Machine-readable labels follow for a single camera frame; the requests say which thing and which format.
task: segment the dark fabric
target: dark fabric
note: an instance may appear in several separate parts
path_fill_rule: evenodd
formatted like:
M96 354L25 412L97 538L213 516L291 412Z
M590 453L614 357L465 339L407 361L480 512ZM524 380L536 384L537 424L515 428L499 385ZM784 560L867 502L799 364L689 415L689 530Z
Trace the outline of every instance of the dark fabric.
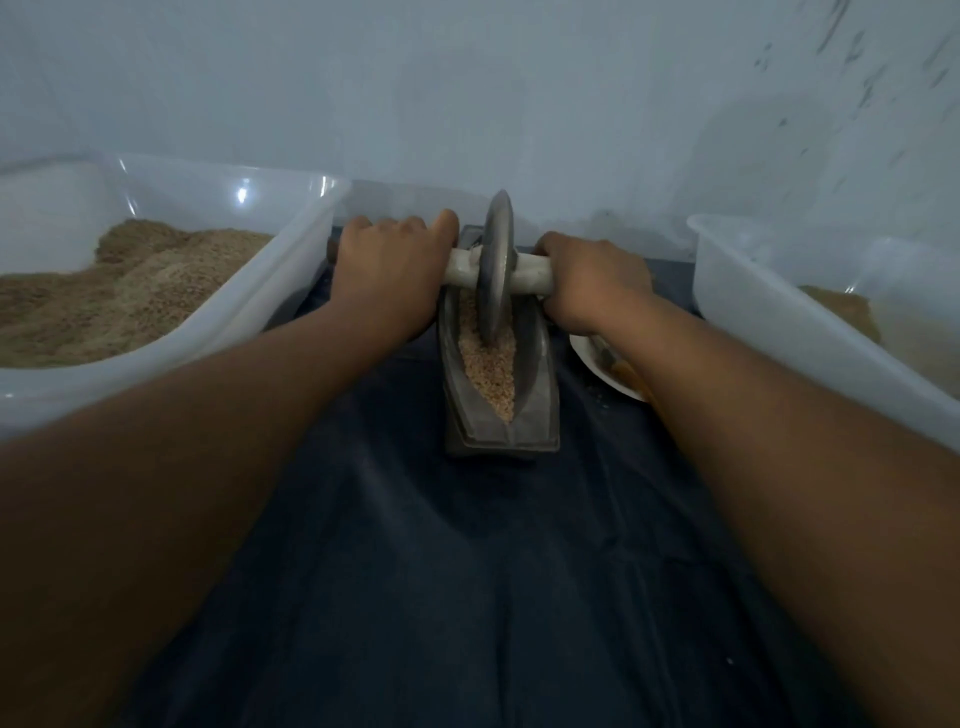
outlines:
M658 272L688 304L689 268ZM556 331L554 351L561 450L532 463L444 456L433 330L336 400L129 717L859 724L656 416L593 378Z

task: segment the plastic tub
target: plastic tub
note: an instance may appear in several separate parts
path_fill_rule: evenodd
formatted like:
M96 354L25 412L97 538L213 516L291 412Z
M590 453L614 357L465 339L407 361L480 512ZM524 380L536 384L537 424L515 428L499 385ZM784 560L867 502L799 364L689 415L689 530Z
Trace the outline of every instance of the plastic tub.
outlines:
M694 215L704 317L780 363L960 452L960 255L850 228ZM797 286L871 301L884 346ZM920 371L936 372L937 386Z
M0 369L0 437L249 339L289 318L320 273L334 207L349 183L291 172L142 155L50 158L0 168L0 274L75 271L131 217L184 230L275 237L179 327L133 352L81 366Z

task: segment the metal disc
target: metal disc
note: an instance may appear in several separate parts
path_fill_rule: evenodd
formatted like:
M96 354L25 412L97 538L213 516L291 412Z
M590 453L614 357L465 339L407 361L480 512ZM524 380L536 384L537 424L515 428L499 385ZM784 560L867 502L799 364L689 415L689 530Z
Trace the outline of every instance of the metal disc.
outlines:
M480 275L477 278L477 327L488 346L510 306L510 276L516 267L514 250L514 206L507 190L501 189L490 202L483 228Z

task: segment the right hand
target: right hand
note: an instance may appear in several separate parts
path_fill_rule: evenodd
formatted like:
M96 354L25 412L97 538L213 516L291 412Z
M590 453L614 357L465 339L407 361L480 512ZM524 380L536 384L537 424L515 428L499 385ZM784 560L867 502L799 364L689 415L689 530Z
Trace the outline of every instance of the right hand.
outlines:
M597 333L603 314L624 292L653 296L653 279L643 258L617 248L609 240L584 240L548 232L534 253L548 255L554 292L543 307L564 330Z

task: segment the forearm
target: forearm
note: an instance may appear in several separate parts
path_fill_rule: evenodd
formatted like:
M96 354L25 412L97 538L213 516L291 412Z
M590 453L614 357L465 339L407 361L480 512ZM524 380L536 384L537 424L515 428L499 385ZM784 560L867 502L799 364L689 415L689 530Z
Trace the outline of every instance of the forearm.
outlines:
M627 295L600 330L875 716L960 719L960 459L669 302Z
M302 433L399 330L372 303L329 303L2 447L5 717L96 715L197 609Z

